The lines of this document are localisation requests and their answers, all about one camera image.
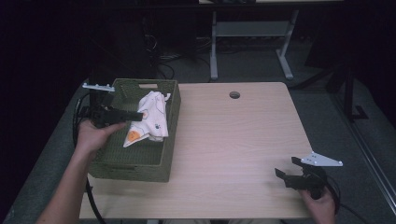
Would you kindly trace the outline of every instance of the table leg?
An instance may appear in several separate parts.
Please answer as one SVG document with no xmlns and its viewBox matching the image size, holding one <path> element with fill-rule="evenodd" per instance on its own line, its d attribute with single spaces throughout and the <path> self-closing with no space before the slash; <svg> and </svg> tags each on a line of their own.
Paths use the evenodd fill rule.
<svg viewBox="0 0 396 224">
<path fill-rule="evenodd" d="M 160 223 L 160 220 L 158 220 L 158 219 L 149 219 L 147 222 L 147 224 L 159 224 L 159 223 Z"/>
<path fill-rule="evenodd" d="M 210 52 L 210 79 L 218 79 L 218 60 L 216 58 L 216 11 L 213 12 L 212 21 L 212 51 Z"/>
<path fill-rule="evenodd" d="M 291 73 L 288 61 L 285 58 L 286 51 L 289 46 L 289 42 L 291 39 L 291 35 L 293 34 L 295 22 L 297 21 L 297 16 L 298 16 L 299 10 L 294 10 L 291 19 L 289 22 L 288 30 L 285 35 L 285 42 L 283 43 L 282 49 L 277 49 L 276 50 L 276 55 L 277 58 L 279 59 L 280 65 L 282 66 L 283 73 L 285 74 L 286 79 L 293 79 L 293 74 Z"/>
</svg>

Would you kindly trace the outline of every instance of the human hand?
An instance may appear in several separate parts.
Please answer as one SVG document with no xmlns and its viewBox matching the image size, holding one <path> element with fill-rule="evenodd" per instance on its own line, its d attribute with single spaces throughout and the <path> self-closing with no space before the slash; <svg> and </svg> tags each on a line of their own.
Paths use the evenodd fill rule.
<svg viewBox="0 0 396 224">
<path fill-rule="evenodd" d="M 308 190 L 299 190 L 299 192 L 315 223 L 335 223 L 335 203 L 332 194 L 327 188 L 324 188 L 322 197 L 317 200 L 311 198 Z"/>
<path fill-rule="evenodd" d="M 84 120 L 79 125 L 78 142 L 75 152 L 81 156 L 88 156 L 88 159 L 92 161 L 96 156 L 97 150 L 105 144 L 107 138 L 114 132 L 125 127 L 125 125 L 126 123 L 123 122 L 98 129 L 93 126 L 90 120 Z"/>
</svg>

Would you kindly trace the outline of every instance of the white cloth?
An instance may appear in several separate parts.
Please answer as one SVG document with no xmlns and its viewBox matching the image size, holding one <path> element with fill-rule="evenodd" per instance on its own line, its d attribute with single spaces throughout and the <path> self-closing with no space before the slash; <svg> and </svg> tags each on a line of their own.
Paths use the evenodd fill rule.
<svg viewBox="0 0 396 224">
<path fill-rule="evenodd" d="M 129 132 L 125 137 L 124 147 L 148 138 L 151 141 L 161 142 L 168 136 L 166 124 L 166 101 L 170 93 L 163 96 L 159 91 L 151 91 L 143 97 L 137 112 L 143 113 L 142 121 L 132 121 Z"/>
</svg>

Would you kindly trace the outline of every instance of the gray carpet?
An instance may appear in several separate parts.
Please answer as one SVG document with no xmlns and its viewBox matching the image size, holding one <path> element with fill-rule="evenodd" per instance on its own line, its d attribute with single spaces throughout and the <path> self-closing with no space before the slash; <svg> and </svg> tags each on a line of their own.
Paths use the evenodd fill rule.
<svg viewBox="0 0 396 224">
<path fill-rule="evenodd" d="M 304 67 L 309 52 L 309 43 L 292 42 L 287 54 L 294 80 L 283 77 L 275 48 L 279 42 L 268 42 L 262 48 L 240 51 L 234 54 L 219 54 L 219 79 L 217 82 L 258 82 L 281 81 L 293 86 L 312 77 L 320 71 Z M 208 53 L 200 57 L 208 62 Z M 175 77 L 180 83 L 207 82 L 209 67 L 202 60 L 180 59 L 168 63 L 175 69 Z M 172 72 L 162 66 L 167 76 Z M 380 188 L 362 156 L 359 145 L 353 138 L 343 115 L 333 103 L 333 97 L 324 90 L 327 78 L 323 78 L 302 91 L 290 91 L 312 148 L 319 154 L 341 160 L 343 167 L 326 168 L 328 174 L 338 183 L 342 192 L 341 202 L 367 218 L 370 223 L 396 223 L 396 216 L 387 204 Z M 373 149 L 373 154 L 386 173 L 389 181 L 396 186 L 396 132 L 375 105 L 364 86 L 355 83 L 355 104 L 361 105 L 369 119 L 356 121 L 362 136 Z M 78 90 L 66 108 L 65 113 L 52 137 L 44 148 L 34 170 L 23 186 L 12 206 L 5 223 L 33 223 L 62 176 L 64 168 L 73 152 L 71 120 L 75 101 L 83 94 Z M 144 223 L 145 220 L 109 220 L 108 223 Z M 310 219 L 286 220 L 287 223 L 313 223 Z M 96 220 L 81 220 L 80 223 L 97 223 Z M 341 208 L 337 223 L 362 223 L 346 209 Z"/>
</svg>

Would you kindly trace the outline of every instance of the wooden table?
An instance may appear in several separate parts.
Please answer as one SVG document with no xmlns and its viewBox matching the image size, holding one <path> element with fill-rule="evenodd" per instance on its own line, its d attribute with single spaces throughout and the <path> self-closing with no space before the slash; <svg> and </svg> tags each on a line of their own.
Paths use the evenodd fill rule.
<svg viewBox="0 0 396 224">
<path fill-rule="evenodd" d="M 179 84 L 169 183 L 95 179 L 104 218 L 308 217 L 274 168 L 301 175 L 291 156 L 311 146 L 283 83 Z M 231 91 L 240 93 L 232 99 Z M 80 218 L 94 218 L 84 196 Z"/>
</svg>

